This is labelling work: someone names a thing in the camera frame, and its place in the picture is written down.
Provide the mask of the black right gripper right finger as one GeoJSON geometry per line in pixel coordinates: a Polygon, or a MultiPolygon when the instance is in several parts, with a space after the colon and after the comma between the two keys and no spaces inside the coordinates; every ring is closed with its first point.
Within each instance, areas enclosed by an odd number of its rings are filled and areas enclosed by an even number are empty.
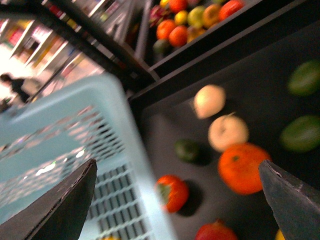
{"type": "Polygon", "coordinates": [[[258,167],[262,190],[286,240],[320,238],[320,191],[269,160],[258,167]]]}

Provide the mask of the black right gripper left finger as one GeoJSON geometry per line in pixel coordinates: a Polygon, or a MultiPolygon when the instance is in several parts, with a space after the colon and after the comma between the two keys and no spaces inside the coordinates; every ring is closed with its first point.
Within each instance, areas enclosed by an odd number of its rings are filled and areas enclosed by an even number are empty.
{"type": "Polygon", "coordinates": [[[2,240],[77,240],[92,202],[97,163],[91,158],[0,226],[2,240]]]}

